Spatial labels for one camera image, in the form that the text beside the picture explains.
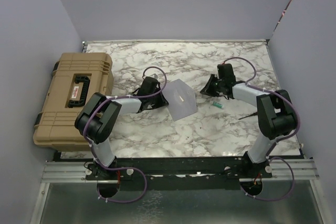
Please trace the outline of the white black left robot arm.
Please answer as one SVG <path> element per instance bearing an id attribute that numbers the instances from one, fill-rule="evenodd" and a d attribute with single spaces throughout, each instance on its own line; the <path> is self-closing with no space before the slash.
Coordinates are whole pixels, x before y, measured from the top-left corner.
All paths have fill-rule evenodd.
<path id="1" fill-rule="evenodd" d="M 83 107 L 75 120 L 75 128 L 85 137 L 99 163 L 98 173 L 104 179 L 115 175 L 113 153 L 109 136 L 120 115 L 137 114 L 146 110 L 158 109 L 168 105 L 163 96 L 160 83 L 154 77 L 145 77 L 141 86 L 124 97 L 108 97 L 96 92 Z"/>

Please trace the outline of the green white glue stick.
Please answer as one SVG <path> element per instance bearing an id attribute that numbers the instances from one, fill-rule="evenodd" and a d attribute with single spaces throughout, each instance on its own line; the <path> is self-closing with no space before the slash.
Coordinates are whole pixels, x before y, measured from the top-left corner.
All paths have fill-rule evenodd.
<path id="1" fill-rule="evenodd" d="M 224 108 L 224 106 L 221 103 L 218 103 L 216 101 L 212 102 L 212 106 L 215 106 L 215 107 L 217 107 L 219 109 L 223 109 Z"/>

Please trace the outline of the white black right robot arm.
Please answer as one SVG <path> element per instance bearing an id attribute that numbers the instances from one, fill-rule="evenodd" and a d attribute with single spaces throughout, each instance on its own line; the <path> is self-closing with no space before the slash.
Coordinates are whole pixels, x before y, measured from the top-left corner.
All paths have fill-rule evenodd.
<path id="1" fill-rule="evenodd" d="M 271 91 L 237 81 L 229 63 L 217 66 L 217 75 L 210 76 L 201 94 L 240 100 L 256 107 L 259 135 L 244 154 L 246 161 L 241 164 L 241 171 L 246 177 L 258 174 L 259 164 L 266 161 L 273 147 L 299 128 L 298 113 L 286 90 Z"/>

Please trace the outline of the grey paper envelope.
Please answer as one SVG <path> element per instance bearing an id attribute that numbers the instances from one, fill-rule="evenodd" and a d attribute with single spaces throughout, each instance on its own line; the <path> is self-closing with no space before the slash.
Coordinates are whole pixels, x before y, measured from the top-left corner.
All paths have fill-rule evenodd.
<path id="1" fill-rule="evenodd" d="M 196 93 L 181 79 L 169 82 L 162 93 L 169 103 L 167 108 L 173 121 L 197 112 Z"/>

